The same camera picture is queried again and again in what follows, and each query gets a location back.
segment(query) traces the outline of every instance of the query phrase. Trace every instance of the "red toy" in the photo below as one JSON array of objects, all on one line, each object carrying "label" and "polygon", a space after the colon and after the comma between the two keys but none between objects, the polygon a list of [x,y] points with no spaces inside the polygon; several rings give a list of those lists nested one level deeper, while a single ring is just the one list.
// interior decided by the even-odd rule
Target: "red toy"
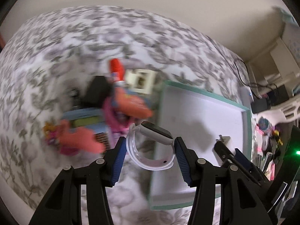
[{"label": "red toy", "polygon": [[103,153],[105,151],[105,146],[96,141],[93,130],[78,127],[74,133],[71,133],[70,123],[65,119],[61,120],[57,130],[58,141],[62,146],[92,153]]},{"label": "red toy", "polygon": [[123,81],[125,70],[118,58],[110,60],[110,72],[114,82]]}]

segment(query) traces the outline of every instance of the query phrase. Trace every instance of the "white tray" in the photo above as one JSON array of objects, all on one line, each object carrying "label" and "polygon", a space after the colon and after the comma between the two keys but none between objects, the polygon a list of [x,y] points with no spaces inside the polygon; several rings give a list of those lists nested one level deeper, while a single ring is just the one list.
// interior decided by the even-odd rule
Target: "white tray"
[{"label": "white tray", "polygon": [[[158,125],[180,136],[187,148],[198,157],[219,166],[220,159],[212,151],[219,135],[230,136],[227,147],[234,152],[238,148],[251,158],[251,111],[219,95],[166,81],[160,101]],[[154,159],[163,158],[169,147],[156,144]],[[153,210],[175,209],[191,206],[196,188],[183,181],[177,159],[172,168],[152,173],[149,204]],[[216,186],[216,197],[220,186]]]}]

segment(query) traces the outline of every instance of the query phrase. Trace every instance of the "bed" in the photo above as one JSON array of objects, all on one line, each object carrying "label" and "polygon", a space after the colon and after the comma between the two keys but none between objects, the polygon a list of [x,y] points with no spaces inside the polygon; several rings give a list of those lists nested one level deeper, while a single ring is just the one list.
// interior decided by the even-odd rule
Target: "bed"
[{"label": "bed", "polygon": [[[157,71],[152,105],[160,85],[178,81],[241,103],[239,77],[248,78],[239,57],[199,31],[154,13],[118,6],[70,7],[25,22],[0,54],[0,172],[8,185],[35,209],[62,167],[86,166],[99,155],[58,154],[44,141],[46,121],[58,121],[71,107],[68,91],[83,94],[94,75],[108,73],[108,60],[127,69]],[[156,121],[156,114],[151,119]],[[139,151],[150,154],[145,141]],[[115,224],[186,224],[190,208],[148,209],[150,172],[126,157],[120,180],[107,189]],[[88,224],[86,192],[82,219]],[[220,201],[216,201],[216,210]]]}]

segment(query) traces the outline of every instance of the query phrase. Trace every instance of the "white watch strap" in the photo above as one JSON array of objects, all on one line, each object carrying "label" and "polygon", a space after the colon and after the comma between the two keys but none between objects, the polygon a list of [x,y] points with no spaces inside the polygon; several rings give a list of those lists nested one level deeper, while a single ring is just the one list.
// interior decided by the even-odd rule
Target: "white watch strap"
[{"label": "white watch strap", "polygon": [[151,160],[145,158],[140,154],[135,146],[135,131],[139,128],[136,128],[135,124],[131,124],[129,127],[129,132],[126,137],[126,148],[127,153],[129,154],[130,158],[133,160],[136,165],[140,166],[143,169],[151,170],[151,171],[160,171],[166,170],[173,166],[173,159],[175,157],[175,148],[174,145],[170,145],[170,155],[160,159],[160,160]]}]

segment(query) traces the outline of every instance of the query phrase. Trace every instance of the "black cable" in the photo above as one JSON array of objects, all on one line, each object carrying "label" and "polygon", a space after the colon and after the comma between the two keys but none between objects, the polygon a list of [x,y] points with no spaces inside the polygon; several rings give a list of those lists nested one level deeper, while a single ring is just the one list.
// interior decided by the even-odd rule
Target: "black cable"
[{"label": "black cable", "polygon": [[[245,65],[246,70],[247,70],[247,73],[248,73],[248,75],[249,75],[248,67],[247,67],[247,65],[245,64],[245,62],[244,62],[242,59],[240,59],[240,58],[236,58],[235,60],[239,60],[239,61],[241,61],[241,62]],[[235,65],[236,69],[238,70],[238,75],[239,75],[239,77],[240,77],[239,69],[238,69],[238,67],[237,67],[237,65],[236,65],[236,63],[235,63],[235,60],[234,60],[233,62],[234,62],[234,65]],[[272,87],[270,87],[270,86],[275,86],[275,87],[276,87],[276,90],[277,90],[277,94],[276,94],[275,91],[274,91],[274,94],[275,94],[275,96],[279,96],[278,86],[277,86],[275,83],[271,83],[271,84],[268,84],[268,85],[261,85],[261,84],[251,83],[251,82],[250,82],[250,85],[247,85],[247,86],[248,86],[248,87],[256,87],[257,89],[259,89],[259,88],[269,88],[271,91],[273,91],[274,89],[273,89]]]},{"label": "black cable", "polygon": [[[209,41],[213,44],[213,46],[215,47],[215,49],[220,53],[220,55],[224,58],[224,60],[225,60],[225,61],[227,62],[227,64],[230,66],[229,61],[226,59],[226,57],[223,55],[223,53],[220,51],[220,49],[215,45],[213,39],[210,38],[210,37],[207,36],[207,35],[206,35],[206,37],[209,39]],[[244,83],[243,80],[242,80],[242,78],[241,78],[241,75],[240,75],[238,66],[236,65],[236,62],[235,62],[236,60],[241,61],[241,62],[245,65],[246,70],[247,70],[247,73],[248,73],[248,75],[249,75],[249,71],[248,71],[247,65],[246,65],[245,62],[244,62],[242,59],[240,59],[240,58],[236,58],[236,59],[233,61],[233,63],[234,63],[234,65],[235,65],[236,69],[238,70],[238,76],[239,76],[239,78],[240,78],[240,81],[242,82],[242,84],[244,84],[245,86],[248,86],[248,87],[250,88],[252,94],[253,94],[257,99],[258,99],[258,97],[254,94],[254,92],[252,91],[251,87],[255,87],[255,88],[257,88],[257,89],[259,89],[259,88],[269,88],[271,91],[273,91],[274,89],[272,89],[270,85],[274,85],[274,86],[276,87],[277,93],[278,93],[278,95],[279,95],[278,87],[277,87],[277,85],[274,84],[274,83],[271,83],[271,84],[268,84],[268,85],[261,85],[261,84],[257,84],[257,83],[251,83],[251,82],[247,85],[246,83]]]}]

